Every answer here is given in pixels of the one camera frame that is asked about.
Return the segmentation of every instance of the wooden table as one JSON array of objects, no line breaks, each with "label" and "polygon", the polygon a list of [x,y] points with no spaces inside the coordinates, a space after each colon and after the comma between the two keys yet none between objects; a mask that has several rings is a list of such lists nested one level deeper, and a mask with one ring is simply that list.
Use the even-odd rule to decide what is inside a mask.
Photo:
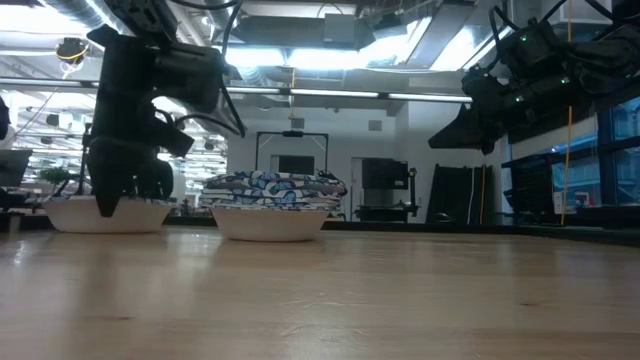
[{"label": "wooden table", "polygon": [[211,228],[0,241],[0,359],[640,358],[640,251]]}]

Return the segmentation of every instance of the table surface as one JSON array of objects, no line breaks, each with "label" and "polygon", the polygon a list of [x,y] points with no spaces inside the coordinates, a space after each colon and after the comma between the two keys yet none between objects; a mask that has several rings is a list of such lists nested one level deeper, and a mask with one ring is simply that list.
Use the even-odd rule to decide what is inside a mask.
[{"label": "table surface", "polygon": [[22,233],[0,359],[638,359],[639,275],[640,250],[522,236]]}]

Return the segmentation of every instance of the white bowl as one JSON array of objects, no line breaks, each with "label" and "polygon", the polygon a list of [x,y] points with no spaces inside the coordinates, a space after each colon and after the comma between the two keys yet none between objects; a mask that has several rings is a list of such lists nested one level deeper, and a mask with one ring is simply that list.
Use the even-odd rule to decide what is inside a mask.
[{"label": "white bowl", "polygon": [[95,197],[48,201],[43,204],[53,226],[72,233],[158,232],[171,206],[120,199],[113,216],[100,215]]},{"label": "white bowl", "polygon": [[305,241],[316,237],[326,211],[211,209],[222,235],[248,241]]}]

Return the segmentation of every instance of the glass window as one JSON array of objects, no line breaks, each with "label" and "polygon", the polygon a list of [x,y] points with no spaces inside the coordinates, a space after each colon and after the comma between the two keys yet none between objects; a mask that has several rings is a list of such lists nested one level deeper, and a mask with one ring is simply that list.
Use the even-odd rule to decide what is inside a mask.
[{"label": "glass window", "polygon": [[633,99],[611,109],[614,140],[640,136],[640,98]]},{"label": "glass window", "polygon": [[640,205],[640,148],[616,153],[618,205]]},{"label": "glass window", "polygon": [[[554,192],[564,191],[565,164],[553,165]],[[600,162],[597,156],[571,161],[569,164],[569,184],[567,207],[602,204],[600,191]]]}]

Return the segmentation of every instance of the wood grain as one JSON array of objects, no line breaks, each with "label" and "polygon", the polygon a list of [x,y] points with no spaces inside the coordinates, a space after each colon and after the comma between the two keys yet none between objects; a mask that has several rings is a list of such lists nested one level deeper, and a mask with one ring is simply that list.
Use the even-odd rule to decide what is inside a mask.
[{"label": "wood grain", "polygon": [[640,251],[498,235],[0,240],[0,359],[638,359]]}]

